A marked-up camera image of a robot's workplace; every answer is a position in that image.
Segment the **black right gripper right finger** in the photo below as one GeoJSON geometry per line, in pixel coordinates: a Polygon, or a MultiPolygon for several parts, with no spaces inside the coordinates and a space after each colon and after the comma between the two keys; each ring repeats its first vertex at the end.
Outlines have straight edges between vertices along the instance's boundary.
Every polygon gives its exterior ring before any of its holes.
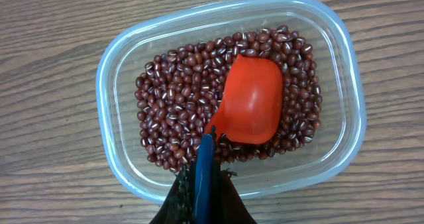
{"type": "Polygon", "coordinates": [[[221,170],[221,163],[212,162],[209,223],[256,224],[231,182],[230,171],[221,170]]]}

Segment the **red measuring scoop blue handle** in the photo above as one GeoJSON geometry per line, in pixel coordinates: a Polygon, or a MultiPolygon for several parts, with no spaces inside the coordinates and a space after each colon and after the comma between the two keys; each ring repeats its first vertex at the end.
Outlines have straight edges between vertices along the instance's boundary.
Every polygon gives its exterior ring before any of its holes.
{"type": "Polygon", "coordinates": [[[218,138],[262,144],[278,128],[282,109],[283,76],[278,66],[264,58],[239,55],[225,82],[218,111],[208,122],[198,150],[195,169],[193,217],[209,223],[211,169],[218,138]]]}

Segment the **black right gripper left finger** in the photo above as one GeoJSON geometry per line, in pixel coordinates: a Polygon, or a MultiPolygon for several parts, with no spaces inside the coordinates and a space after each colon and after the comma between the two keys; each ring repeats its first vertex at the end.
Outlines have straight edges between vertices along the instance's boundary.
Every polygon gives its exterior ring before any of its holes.
{"type": "Polygon", "coordinates": [[[193,224],[195,178],[183,167],[166,196],[164,203],[150,224],[193,224]]]}

